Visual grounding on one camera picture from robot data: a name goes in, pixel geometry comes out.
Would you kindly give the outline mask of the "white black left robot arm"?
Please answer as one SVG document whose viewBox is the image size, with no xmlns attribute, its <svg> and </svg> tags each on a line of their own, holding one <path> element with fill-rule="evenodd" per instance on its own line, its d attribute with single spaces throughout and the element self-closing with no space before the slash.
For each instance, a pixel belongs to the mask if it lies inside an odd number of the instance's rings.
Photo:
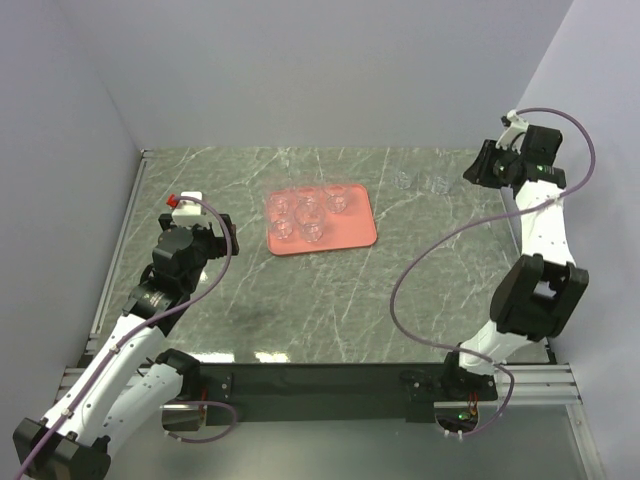
<svg viewBox="0 0 640 480">
<path fill-rule="evenodd" d="M 159 218 L 162 232 L 139 284 L 131 291 L 110 339 L 71 389 L 39 420 L 23 419 L 13 433 L 21 463 L 17 477 L 102 479 L 124 441 L 164 405 L 203 413 L 210 401 L 194 357 L 169 349 L 133 387 L 140 364 L 200 300 L 195 290 L 204 267 L 239 252 L 227 214 L 216 214 L 216 235 L 200 212 Z"/>
</svg>

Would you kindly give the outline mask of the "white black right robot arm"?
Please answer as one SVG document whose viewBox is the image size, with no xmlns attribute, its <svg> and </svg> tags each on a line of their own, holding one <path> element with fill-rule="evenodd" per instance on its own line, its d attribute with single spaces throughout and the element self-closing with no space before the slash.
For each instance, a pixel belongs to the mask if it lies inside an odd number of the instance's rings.
<svg viewBox="0 0 640 480">
<path fill-rule="evenodd" d="M 493 294 L 489 319 L 440 375 L 443 393 L 465 399 L 488 386 L 495 362 L 566 326 L 589 283 L 566 238 L 563 170 L 554 167 L 563 137 L 552 128 L 509 127 L 485 140 L 463 177 L 477 186 L 513 192 L 520 215 L 521 253 Z"/>
</svg>

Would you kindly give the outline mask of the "clear faceted glass tumbler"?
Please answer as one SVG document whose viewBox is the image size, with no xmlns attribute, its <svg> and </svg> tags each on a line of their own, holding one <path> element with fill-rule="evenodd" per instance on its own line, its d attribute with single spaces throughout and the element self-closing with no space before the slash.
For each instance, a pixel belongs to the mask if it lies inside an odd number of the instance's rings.
<svg viewBox="0 0 640 480">
<path fill-rule="evenodd" d="M 327 183 L 324 186 L 326 206 L 330 213 L 342 213 L 348 205 L 349 187 L 342 183 Z"/>
<path fill-rule="evenodd" d="M 300 237 L 307 243 L 318 242 L 324 233 L 322 221 L 304 222 L 299 225 Z"/>
<path fill-rule="evenodd" d="M 325 215 L 324 207 L 312 198 L 300 200 L 294 209 L 294 218 L 300 226 L 322 225 Z"/>
<path fill-rule="evenodd" d="M 433 175 L 429 189 L 435 195 L 448 195 L 452 188 L 452 180 L 445 175 Z"/>
<path fill-rule="evenodd" d="M 276 240 L 288 239 L 293 231 L 294 223 L 288 216 L 276 216 L 269 221 L 269 233 Z"/>
<path fill-rule="evenodd" d="M 392 183 L 398 189 L 407 190 L 413 184 L 413 175 L 405 170 L 397 170 L 392 179 Z"/>
<path fill-rule="evenodd" d="M 288 216 L 292 211 L 291 191 L 286 188 L 270 190 L 265 195 L 265 206 L 269 216 Z"/>
</svg>

